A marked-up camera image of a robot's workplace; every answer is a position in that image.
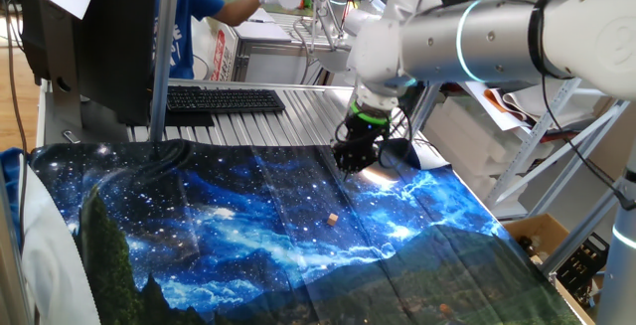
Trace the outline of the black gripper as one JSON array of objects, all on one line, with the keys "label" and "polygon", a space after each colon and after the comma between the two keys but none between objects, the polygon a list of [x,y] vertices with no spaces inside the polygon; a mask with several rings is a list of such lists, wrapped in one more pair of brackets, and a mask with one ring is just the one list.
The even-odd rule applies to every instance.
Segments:
[{"label": "black gripper", "polygon": [[336,141],[331,151],[340,171],[358,173],[378,161],[375,142],[387,134],[387,119],[364,113],[349,114],[345,126],[345,140]]}]

